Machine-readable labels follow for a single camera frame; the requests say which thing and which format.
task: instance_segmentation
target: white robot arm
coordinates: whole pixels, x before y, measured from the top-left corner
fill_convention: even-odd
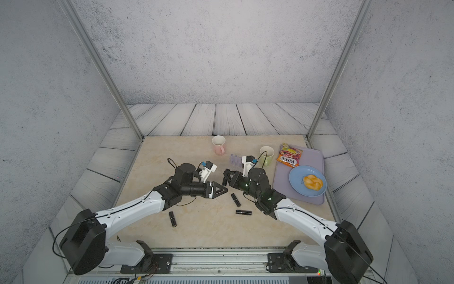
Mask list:
[[[261,212],[294,226],[318,243],[292,242],[283,255],[290,271],[310,266],[329,270],[342,283],[359,282],[373,258],[353,225],[346,221],[337,224],[324,220],[297,206],[271,188],[263,169],[248,168],[247,176],[226,169],[223,184],[220,185],[207,181],[209,174],[216,170],[216,165],[206,162],[203,166],[198,170],[191,164],[182,164],[175,169],[174,176],[146,195],[108,210],[92,213],[87,209],[80,212],[59,244],[74,273],[81,275],[99,265],[113,264],[123,265],[122,273],[149,272],[157,255],[144,242],[125,243],[109,239],[141,218],[172,207],[181,201],[183,195],[213,199],[226,193],[224,186],[229,183],[231,187],[253,196]],[[355,257],[350,251],[352,247],[370,262],[364,263]],[[172,255],[167,256],[169,261],[165,269],[169,271]],[[279,268],[268,271],[282,272]]]

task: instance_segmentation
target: gray textured wall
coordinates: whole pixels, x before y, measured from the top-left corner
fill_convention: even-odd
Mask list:
[[[0,283],[9,283],[118,106],[55,0],[0,6]]]
[[[327,114],[421,283],[454,273],[454,1],[377,1]]]
[[[129,104],[318,102],[361,0],[73,0]]]

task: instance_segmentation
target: snack bag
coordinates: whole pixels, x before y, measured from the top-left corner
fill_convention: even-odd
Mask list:
[[[289,145],[282,143],[282,149],[279,152],[277,161],[294,168],[300,164],[301,153],[302,150],[292,148]]]

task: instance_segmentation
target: beige marble tabletop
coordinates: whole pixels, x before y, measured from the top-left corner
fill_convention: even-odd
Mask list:
[[[211,139],[211,136],[146,137],[117,205],[146,194],[172,176],[174,170],[167,163],[167,157],[178,165],[191,163],[196,167],[200,162],[209,160],[217,165],[217,170],[210,174],[208,180],[221,184],[225,168],[235,169],[230,165],[230,154],[258,157],[259,149],[268,145],[275,150],[272,162],[264,167],[272,184],[280,145],[283,142],[305,145],[301,135],[226,136],[226,154],[217,156],[213,152]],[[316,244],[294,227],[261,213],[251,201],[243,197],[242,191],[227,187],[228,193],[215,199],[197,197],[189,205],[173,206],[145,217],[121,230],[118,236],[127,242],[145,241],[150,248],[282,247],[295,239]],[[230,196],[232,193],[240,201],[240,208],[233,202]],[[192,197],[183,196],[179,204],[191,200]],[[322,205],[298,200],[294,202],[320,217],[334,220],[326,201]],[[237,209],[250,210],[252,216],[235,214]],[[169,211],[173,211],[175,215],[178,224],[175,228],[170,223]]]

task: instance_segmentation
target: metal frame pole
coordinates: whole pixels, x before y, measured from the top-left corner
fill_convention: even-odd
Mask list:
[[[98,69],[99,74],[103,78],[104,82],[106,83],[107,87],[110,90],[113,98],[117,102],[118,106],[120,107],[121,111],[123,112],[126,120],[129,122],[131,127],[133,128],[136,135],[139,137],[140,141],[144,139],[144,135],[140,131],[140,128],[137,126],[134,117],[131,115],[128,106],[125,104],[117,86],[115,85],[112,77],[110,76],[109,72],[107,71],[106,66],[101,60],[98,52],[96,51],[93,42],[89,38],[87,31],[85,30],[82,22],[80,21],[79,16],[74,9],[74,6],[70,2],[70,0],[57,0],[60,4],[61,9],[68,17],[70,24],[72,25],[74,31],[76,32],[77,36],[79,37],[80,41],[84,45],[85,49],[88,51],[96,69]]]
[[[323,113],[325,112],[325,109],[331,99],[331,96],[333,95],[337,81],[341,77],[342,71],[344,70],[345,65],[347,64],[350,52],[353,50],[353,47],[355,46],[356,40],[358,39],[361,29],[364,26],[364,23],[370,12],[373,2],[374,0],[363,0],[363,2],[361,3],[360,10],[356,15],[356,19],[353,22],[353,26],[350,30],[350,33],[348,34],[347,41],[345,42],[342,53],[339,57],[339,60],[337,61],[336,68],[334,69],[333,75],[331,75],[331,79],[326,87],[323,97],[321,98],[317,112],[315,113],[314,116],[314,120],[312,121],[311,127],[309,128],[309,132],[307,133],[307,140],[309,141],[312,139],[312,136],[315,133],[317,125]]]

